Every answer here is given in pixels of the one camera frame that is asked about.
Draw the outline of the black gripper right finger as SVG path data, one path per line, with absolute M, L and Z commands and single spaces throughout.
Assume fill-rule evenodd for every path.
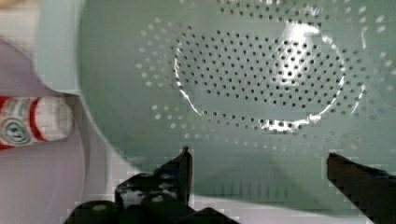
M 395 176 L 330 153 L 327 177 L 374 224 L 395 224 Z

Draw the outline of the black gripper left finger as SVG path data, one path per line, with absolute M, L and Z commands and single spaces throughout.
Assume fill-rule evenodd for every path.
M 181 153 L 152 173 L 133 175 L 117 185 L 115 202 L 121 208 L 140 205 L 145 199 L 168 196 L 189 203 L 193 171 L 192 155 L 184 146 Z

